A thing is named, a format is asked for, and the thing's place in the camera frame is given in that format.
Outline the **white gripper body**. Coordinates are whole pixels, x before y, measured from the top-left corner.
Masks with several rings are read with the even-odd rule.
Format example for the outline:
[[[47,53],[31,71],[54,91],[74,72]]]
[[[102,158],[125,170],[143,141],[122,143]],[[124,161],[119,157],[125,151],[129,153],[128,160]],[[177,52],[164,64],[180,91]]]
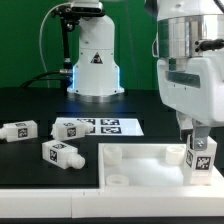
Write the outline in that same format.
[[[186,70],[169,71],[157,62],[162,102],[206,126],[224,126],[224,62],[214,57],[191,58]]]

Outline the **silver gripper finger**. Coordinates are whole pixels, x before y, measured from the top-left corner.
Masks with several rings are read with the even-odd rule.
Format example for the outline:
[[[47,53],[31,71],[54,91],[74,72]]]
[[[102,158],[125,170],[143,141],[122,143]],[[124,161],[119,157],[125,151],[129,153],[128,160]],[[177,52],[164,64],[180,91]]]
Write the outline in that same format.
[[[192,118],[179,111],[176,112],[176,118],[180,131],[180,139],[186,140],[193,131]]]
[[[208,136],[211,128],[199,121],[193,122],[193,132],[190,138],[191,148],[193,150],[206,150]]]

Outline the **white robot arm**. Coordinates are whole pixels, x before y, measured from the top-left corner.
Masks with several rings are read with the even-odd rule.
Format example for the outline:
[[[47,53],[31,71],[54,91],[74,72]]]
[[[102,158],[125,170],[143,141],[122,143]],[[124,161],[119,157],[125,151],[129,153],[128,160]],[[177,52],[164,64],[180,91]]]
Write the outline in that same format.
[[[81,100],[120,95],[113,21],[100,0],[69,0],[80,26],[79,59],[68,93]],[[145,0],[157,21],[152,52],[162,102],[175,109],[194,150],[205,150],[213,127],[224,126],[224,0]]]

